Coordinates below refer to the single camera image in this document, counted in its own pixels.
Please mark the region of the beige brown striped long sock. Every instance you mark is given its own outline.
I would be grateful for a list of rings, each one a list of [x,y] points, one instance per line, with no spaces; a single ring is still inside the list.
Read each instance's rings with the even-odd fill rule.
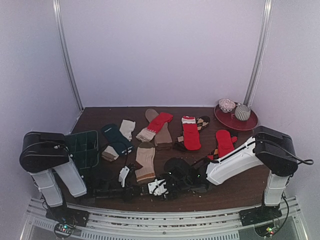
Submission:
[[[135,159],[141,165],[141,168],[135,171],[136,182],[138,184],[147,183],[156,177],[154,169],[155,153],[155,146],[151,142],[142,142],[138,146]]]

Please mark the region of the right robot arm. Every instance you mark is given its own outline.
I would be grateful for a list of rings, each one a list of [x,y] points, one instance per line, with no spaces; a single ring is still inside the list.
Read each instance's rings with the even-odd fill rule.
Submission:
[[[225,156],[217,159],[206,156],[195,164],[182,158],[169,159],[164,165],[164,183],[161,185],[164,192],[161,195],[185,190],[206,192],[210,185],[221,185],[249,169],[266,166],[269,175],[263,205],[256,210],[261,221],[268,220],[276,212],[290,176],[298,170],[292,138],[265,126],[256,127],[253,136]]]

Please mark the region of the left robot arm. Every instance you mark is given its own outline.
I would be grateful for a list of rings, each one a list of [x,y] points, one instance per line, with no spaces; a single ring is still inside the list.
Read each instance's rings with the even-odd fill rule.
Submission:
[[[55,177],[58,176],[74,198],[122,199],[125,202],[143,194],[143,188],[128,180],[136,169],[126,164],[119,174],[100,166],[103,150],[95,130],[71,135],[30,131],[23,137],[19,157],[21,167],[28,172],[43,194],[52,213],[61,222],[72,218]]]

